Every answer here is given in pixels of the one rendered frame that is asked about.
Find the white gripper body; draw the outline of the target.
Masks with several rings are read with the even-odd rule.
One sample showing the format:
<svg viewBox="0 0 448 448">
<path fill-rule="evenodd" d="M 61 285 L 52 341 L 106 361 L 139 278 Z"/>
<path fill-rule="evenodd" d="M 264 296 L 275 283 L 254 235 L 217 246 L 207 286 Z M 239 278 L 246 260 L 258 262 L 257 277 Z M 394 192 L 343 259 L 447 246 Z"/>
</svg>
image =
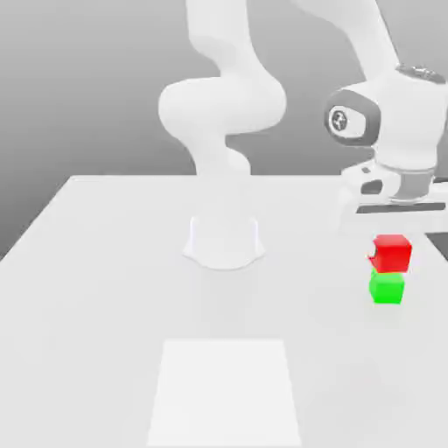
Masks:
<svg viewBox="0 0 448 448">
<path fill-rule="evenodd" d="M 440 201 L 346 206 L 337 229 L 364 235 L 448 232 L 448 206 Z"/>
</svg>

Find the small red cube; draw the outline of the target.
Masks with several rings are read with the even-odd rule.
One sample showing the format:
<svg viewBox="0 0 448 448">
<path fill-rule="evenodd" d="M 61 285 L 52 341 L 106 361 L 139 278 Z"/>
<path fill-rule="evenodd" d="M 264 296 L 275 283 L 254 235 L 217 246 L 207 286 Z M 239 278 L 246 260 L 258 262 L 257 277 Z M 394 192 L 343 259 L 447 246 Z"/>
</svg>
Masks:
<svg viewBox="0 0 448 448">
<path fill-rule="evenodd" d="M 412 245 L 403 234 L 378 234 L 374 253 L 367 258 L 378 273 L 406 273 L 411 253 Z"/>
</svg>

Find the small green cube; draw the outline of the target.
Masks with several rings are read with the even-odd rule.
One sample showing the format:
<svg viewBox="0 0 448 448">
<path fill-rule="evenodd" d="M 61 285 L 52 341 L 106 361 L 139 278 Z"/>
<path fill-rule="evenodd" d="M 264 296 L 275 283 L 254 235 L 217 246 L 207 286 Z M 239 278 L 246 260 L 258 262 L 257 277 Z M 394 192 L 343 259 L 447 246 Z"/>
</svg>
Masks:
<svg viewBox="0 0 448 448">
<path fill-rule="evenodd" d="M 377 304 L 400 304 L 405 281 L 402 273 L 380 273 L 372 268 L 369 292 Z"/>
</svg>

